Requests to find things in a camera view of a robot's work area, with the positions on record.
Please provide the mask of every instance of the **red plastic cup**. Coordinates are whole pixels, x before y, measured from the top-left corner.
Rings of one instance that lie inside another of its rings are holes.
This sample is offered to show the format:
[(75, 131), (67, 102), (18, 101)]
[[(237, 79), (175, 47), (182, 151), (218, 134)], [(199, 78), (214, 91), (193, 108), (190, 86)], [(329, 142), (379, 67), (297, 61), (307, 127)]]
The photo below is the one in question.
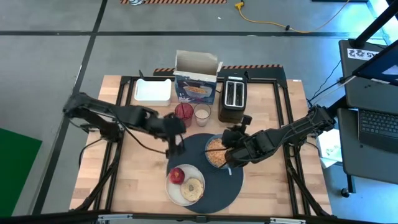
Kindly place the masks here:
[(186, 128), (191, 126), (193, 107), (189, 103), (180, 103), (177, 105), (174, 109), (174, 114), (184, 122)]

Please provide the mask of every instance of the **monitor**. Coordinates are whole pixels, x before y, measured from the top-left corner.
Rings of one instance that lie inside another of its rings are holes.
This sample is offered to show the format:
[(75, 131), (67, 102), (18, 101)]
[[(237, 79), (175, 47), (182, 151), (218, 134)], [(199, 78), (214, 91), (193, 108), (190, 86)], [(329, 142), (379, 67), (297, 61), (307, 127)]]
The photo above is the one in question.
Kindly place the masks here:
[(398, 86), (398, 40), (357, 68), (353, 75)]

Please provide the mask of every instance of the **wooden table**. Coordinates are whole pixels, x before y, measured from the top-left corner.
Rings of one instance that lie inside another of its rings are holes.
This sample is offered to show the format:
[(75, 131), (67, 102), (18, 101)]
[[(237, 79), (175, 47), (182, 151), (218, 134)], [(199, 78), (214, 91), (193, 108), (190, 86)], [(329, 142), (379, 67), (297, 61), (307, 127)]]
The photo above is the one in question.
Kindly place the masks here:
[[(99, 100), (110, 103), (116, 102), (121, 76), (107, 75), (104, 77)], [(294, 120), (307, 114), (307, 104), (303, 85), (300, 80), (288, 80), (288, 89)], [(174, 110), (178, 104), (175, 90), (172, 88), (172, 103), (170, 106), (152, 106), (161, 115)], [(284, 96), (280, 92), (284, 121), (287, 123), (287, 113)], [(245, 113), (253, 117), (247, 133), (253, 134), (260, 129), (278, 128), (277, 109), (273, 86), (270, 84), (248, 84), (248, 98)], [(199, 127), (193, 120), (187, 129), (185, 137), (196, 133), (219, 134), (230, 124), (221, 123), (217, 118), (218, 99), (211, 106), (211, 119), (205, 127)], [(165, 150), (167, 143), (155, 140), (146, 134), (133, 131), (134, 135), (146, 146)], [(91, 133), (87, 144), (97, 140), (99, 133)], [(83, 156), (80, 171), (76, 181), (70, 208), (79, 206), (85, 197), (97, 184), (103, 162), (106, 142), (101, 141), (89, 147)], [(301, 149), (302, 167), (306, 185), (317, 202), (325, 211), (331, 213), (328, 194), (317, 149), (305, 144)], [(193, 214), (184, 207), (171, 202), (165, 192), (167, 159), (164, 155), (156, 154), (140, 147), (127, 133), (124, 137), (119, 171), (114, 191), (112, 211), (126, 213), (164, 213), (164, 214)], [(106, 200), (107, 186), (104, 188), (101, 208)], [(296, 186), (298, 209), (303, 213), (302, 199)], [(282, 148), (272, 157), (258, 163), (244, 167), (244, 183), (237, 199), (227, 208), (213, 215), (255, 215), (291, 217), (289, 188), (284, 164)]]

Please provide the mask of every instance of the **clear glass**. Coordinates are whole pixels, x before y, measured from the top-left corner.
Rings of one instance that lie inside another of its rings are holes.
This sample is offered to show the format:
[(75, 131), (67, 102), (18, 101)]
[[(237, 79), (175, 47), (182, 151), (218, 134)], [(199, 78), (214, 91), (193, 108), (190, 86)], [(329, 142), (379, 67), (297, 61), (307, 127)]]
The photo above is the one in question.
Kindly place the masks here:
[(185, 127), (188, 128), (192, 123), (193, 108), (189, 103), (180, 103), (174, 109), (176, 117), (180, 118)]
[(206, 104), (198, 104), (194, 107), (193, 113), (195, 114), (198, 126), (204, 127), (209, 121), (211, 108)]

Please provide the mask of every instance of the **hazard tape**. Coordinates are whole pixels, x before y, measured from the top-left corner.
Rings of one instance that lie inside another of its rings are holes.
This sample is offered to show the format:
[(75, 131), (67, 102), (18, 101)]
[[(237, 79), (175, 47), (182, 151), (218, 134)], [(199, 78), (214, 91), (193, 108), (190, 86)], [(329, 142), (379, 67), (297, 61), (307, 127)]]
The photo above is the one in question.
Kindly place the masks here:
[[(227, 0), (146, 0), (143, 4), (225, 4)], [(129, 0), (120, 0), (121, 4), (129, 4)]]
[[(242, 69), (242, 68), (283, 68), (282, 65), (230, 65), (223, 66), (222, 69)], [(174, 68), (156, 68), (155, 72), (172, 72)]]

